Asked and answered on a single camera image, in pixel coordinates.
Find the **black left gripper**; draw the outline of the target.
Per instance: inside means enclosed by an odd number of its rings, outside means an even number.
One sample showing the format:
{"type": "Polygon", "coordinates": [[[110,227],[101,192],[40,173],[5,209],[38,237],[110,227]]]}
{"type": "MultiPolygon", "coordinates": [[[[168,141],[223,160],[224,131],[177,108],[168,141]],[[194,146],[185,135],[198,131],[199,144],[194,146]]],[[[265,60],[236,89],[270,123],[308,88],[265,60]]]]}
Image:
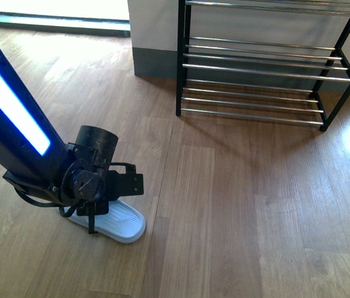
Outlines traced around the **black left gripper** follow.
{"type": "Polygon", "coordinates": [[[70,143],[75,160],[66,169],[62,179],[61,198],[66,201],[59,207],[61,215],[105,215],[112,200],[113,178],[110,171],[118,136],[90,125],[81,126],[76,141],[70,143]]]}

